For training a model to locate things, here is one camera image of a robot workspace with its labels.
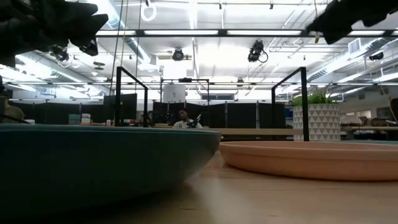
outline potted plant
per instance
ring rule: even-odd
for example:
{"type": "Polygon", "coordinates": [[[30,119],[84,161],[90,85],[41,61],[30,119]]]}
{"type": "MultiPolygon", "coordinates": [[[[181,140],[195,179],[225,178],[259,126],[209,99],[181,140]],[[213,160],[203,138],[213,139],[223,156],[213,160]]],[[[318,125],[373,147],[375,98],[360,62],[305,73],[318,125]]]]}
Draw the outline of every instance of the potted plant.
{"type": "MultiPolygon", "coordinates": [[[[329,98],[328,87],[317,87],[308,94],[308,128],[310,141],[340,140],[340,111],[338,104],[329,98]]],[[[295,129],[303,128],[302,97],[292,100],[294,105],[293,122],[295,129]]],[[[303,135],[295,135],[295,141],[303,141],[303,135]]]]}

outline ceiling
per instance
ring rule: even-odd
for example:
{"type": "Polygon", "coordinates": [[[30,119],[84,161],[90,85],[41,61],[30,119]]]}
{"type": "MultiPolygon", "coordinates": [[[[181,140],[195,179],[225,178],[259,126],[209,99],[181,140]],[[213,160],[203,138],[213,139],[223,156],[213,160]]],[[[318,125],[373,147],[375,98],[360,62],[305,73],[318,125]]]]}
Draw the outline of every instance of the ceiling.
{"type": "MultiPolygon", "coordinates": [[[[254,0],[152,0],[150,1],[150,8],[146,9],[145,1],[86,0],[86,2],[95,2],[99,5],[100,12],[108,13],[110,17],[116,13],[117,16],[122,18],[126,29],[134,30],[304,29],[315,18],[316,13],[322,13],[328,3],[328,1],[319,0],[317,1],[317,8],[315,8],[314,1],[311,0],[273,0],[273,9],[270,9],[269,1],[264,3],[265,1],[254,0]],[[156,8],[154,18],[150,21],[145,21],[140,16],[140,12],[144,11],[146,17],[150,17],[154,11],[153,7],[156,8]]],[[[371,29],[395,29],[397,27],[397,19],[398,14],[395,13],[371,29]]],[[[112,29],[112,26],[106,24],[103,29],[112,29]]],[[[353,29],[366,28],[361,22],[358,22],[353,26],[353,29]]],[[[366,44],[372,40],[374,38],[362,38],[361,42],[366,44]]],[[[34,52],[33,54],[37,54],[40,57],[36,63],[43,63],[51,67],[52,70],[64,67],[61,68],[63,69],[63,74],[70,73],[71,76],[79,77],[78,79],[84,82],[109,81],[115,76],[115,67],[120,65],[143,82],[159,82],[160,76],[166,70],[177,67],[183,68],[188,77],[209,78],[211,82],[236,82],[238,78],[243,78],[245,82],[279,82],[298,67],[306,67],[307,74],[313,73],[327,64],[328,60],[334,60],[334,58],[347,51],[348,44],[354,41],[354,38],[347,37],[333,45],[326,44],[323,38],[318,43],[315,43],[314,38],[298,39],[286,37],[196,37],[194,39],[191,37],[140,37],[135,38],[134,41],[152,59],[151,61],[143,63],[138,60],[136,53],[122,38],[99,38],[99,55],[95,57],[85,55],[71,44],[68,48],[71,59],[66,63],[57,63],[49,54],[41,52],[34,52]],[[266,47],[269,57],[266,63],[248,62],[249,49],[256,40],[263,41],[266,47]],[[170,56],[176,48],[181,48],[185,55],[195,55],[195,59],[178,63],[174,62],[170,56]],[[93,62],[104,63],[105,65],[101,66],[103,70],[95,70],[96,65],[93,65],[93,62]]],[[[397,49],[395,44],[384,47],[382,51],[384,52],[383,60],[366,60],[369,56],[367,54],[374,53],[368,52],[365,54],[366,57],[361,55],[350,60],[349,63],[335,66],[333,71],[325,75],[328,78],[323,78],[322,83],[337,82],[338,80],[333,79],[335,73],[342,74],[342,78],[344,78],[396,58],[397,49]]],[[[394,65],[395,63],[389,65],[389,68],[393,66],[391,71],[395,69],[394,65]]],[[[367,82],[367,80],[370,82],[372,78],[379,76],[380,71],[377,69],[373,72],[372,77],[369,77],[369,74],[365,74],[347,82],[367,82]]],[[[30,78],[32,80],[13,78],[12,81],[39,82],[45,80],[35,76],[30,76],[30,78]]],[[[296,78],[297,76],[287,82],[297,82],[296,78]]],[[[123,82],[132,81],[129,81],[128,77],[124,77],[123,82]]],[[[158,83],[149,86],[151,90],[159,88],[158,83]]],[[[54,88],[53,85],[41,85],[40,87],[54,88]]],[[[241,88],[240,91],[250,92],[253,94],[252,98],[258,100],[261,99],[261,96],[264,96],[262,91],[269,92],[271,87],[259,86],[255,90],[251,90],[253,86],[248,85],[241,88]]],[[[140,87],[135,85],[123,86],[123,91],[127,93],[129,92],[128,90],[136,88],[140,89],[140,87]]],[[[229,93],[231,89],[236,89],[236,85],[213,86],[211,88],[219,90],[215,91],[217,93],[222,93],[223,91],[229,93]]],[[[352,87],[344,86],[338,88],[339,91],[344,92],[344,90],[352,87]]],[[[109,86],[101,86],[99,90],[106,92],[107,89],[109,89],[109,86]]],[[[297,94],[296,90],[299,91],[300,89],[291,88],[288,92],[297,94]]],[[[153,95],[154,100],[157,97],[160,98],[160,95],[155,93],[153,95]]]]}

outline person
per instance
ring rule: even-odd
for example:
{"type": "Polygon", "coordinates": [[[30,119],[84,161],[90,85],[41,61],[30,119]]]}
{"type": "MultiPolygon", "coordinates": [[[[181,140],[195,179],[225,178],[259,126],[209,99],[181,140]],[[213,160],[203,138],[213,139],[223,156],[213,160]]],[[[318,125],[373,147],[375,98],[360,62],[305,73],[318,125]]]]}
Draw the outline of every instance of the person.
{"type": "MultiPolygon", "coordinates": [[[[192,119],[188,117],[188,113],[185,109],[182,109],[178,112],[181,121],[177,121],[173,128],[188,128],[188,122],[193,122],[192,119]]],[[[197,124],[196,128],[203,128],[200,123],[197,124]]]]}
{"type": "MultiPolygon", "coordinates": [[[[11,106],[9,104],[9,97],[7,95],[7,93],[3,93],[1,96],[1,98],[5,98],[5,104],[4,104],[4,115],[15,118],[15,119],[19,119],[19,120],[24,120],[25,118],[25,114],[24,112],[22,112],[21,109],[19,109],[16,106],[11,106]]],[[[18,123],[18,121],[14,121],[12,119],[9,118],[4,118],[2,120],[3,123],[18,123]]]]}

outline planter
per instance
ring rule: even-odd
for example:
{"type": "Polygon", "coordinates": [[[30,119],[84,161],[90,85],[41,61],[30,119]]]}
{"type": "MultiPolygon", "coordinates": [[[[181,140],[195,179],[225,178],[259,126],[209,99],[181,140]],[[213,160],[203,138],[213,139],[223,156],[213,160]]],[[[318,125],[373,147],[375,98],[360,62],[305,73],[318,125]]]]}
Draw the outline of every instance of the planter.
{"type": "MultiPolygon", "coordinates": [[[[303,109],[294,107],[294,128],[303,128],[303,109]]],[[[313,104],[308,106],[310,141],[340,140],[340,111],[337,104],[313,104]]],[[[303,135],[295,135],[295,141],[303,141],[303,135]]]]}

